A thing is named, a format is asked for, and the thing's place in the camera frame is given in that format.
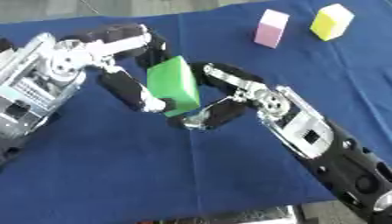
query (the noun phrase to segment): robotic hand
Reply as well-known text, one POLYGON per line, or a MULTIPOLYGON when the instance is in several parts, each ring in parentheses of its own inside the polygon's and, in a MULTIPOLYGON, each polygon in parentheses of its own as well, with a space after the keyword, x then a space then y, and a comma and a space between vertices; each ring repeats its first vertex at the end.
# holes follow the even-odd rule
MULTIPOLYGON (((86 79, 86 67, 102 69, 104 82, 120 81, 117 77, 128 74, 116 59, 133 56, 140 64, 153 63, 158 59, 151 55, 163 51, 161 40, 142 24, 114 25, 59 42, 50 33, 41 33, 17 50, 0 39, 0 165, 14 158, 26 137, 76 93, 86 79)), ((154 102, 155 108, 141 105, 143 110, 165 107, 132 81, 126 84, 141 88, 141 98, 154 102)))
POLYGON ((370 149, 289 87, 269 89, 259 77, 223 64, 191 66, 202 84, 228 96, 183 118, 184 127, 214 129, 251 107, 289 152, 359 217, 392 223, 392 172, 370 149))

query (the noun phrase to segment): wire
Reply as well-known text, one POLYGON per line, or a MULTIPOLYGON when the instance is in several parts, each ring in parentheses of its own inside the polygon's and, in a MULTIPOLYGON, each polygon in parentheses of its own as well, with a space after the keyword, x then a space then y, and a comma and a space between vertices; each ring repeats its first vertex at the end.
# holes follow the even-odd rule
POLYGON ((87 2, 86 0, 79 0, 79 1, 83 2, 93 13, 102 16, 102 14, 95 7, 91 5, 91 3, 87 2))

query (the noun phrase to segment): screw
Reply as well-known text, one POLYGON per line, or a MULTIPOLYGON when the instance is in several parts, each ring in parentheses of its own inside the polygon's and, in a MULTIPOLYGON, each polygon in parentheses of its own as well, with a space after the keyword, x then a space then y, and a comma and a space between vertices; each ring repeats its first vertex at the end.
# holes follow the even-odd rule
POLYGON ((350 141, 344 141, 343 142, 343 148, 344 149, 348 149, 348 148, 350 148, 351 147, 351 142, 350 141))

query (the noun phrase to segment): pink cube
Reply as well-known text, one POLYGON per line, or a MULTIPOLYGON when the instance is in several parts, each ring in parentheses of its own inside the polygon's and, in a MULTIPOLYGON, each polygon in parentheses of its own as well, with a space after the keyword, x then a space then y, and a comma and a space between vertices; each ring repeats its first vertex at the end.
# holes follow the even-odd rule
POLYGON ((287 21, 289 21, 288 14, 275 10, 266 10, 258 25, 255 42, 276 48, 284 34, 287 21))

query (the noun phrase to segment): table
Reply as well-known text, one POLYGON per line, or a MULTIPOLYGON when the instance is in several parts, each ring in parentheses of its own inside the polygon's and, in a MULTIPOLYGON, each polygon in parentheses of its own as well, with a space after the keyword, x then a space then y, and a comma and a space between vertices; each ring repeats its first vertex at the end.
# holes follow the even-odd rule
MULTIPOLYGON (((101 25, 146 23, 189 61, 226 62, 290 85, 316 109, 392 163, 392 8, 341 0, 356 14, 346 35, 323 42, 309 31, 330 0, 249 3, 160 17, 83 17, 2 24, 22 46, 101 25), (266 9, 291 15, 276 50, 253 33, 266 9)), ((132 60, 122 63, 145 80, 132 60)), ((331 200, 256 119, 254 111, 209 132, 173 129, 162 115, 133 113, 95 82, 44 127, 0 175, 4 223, 131 223, 331 200)), ((202 101, 221 95, 203 87, 202 101)))

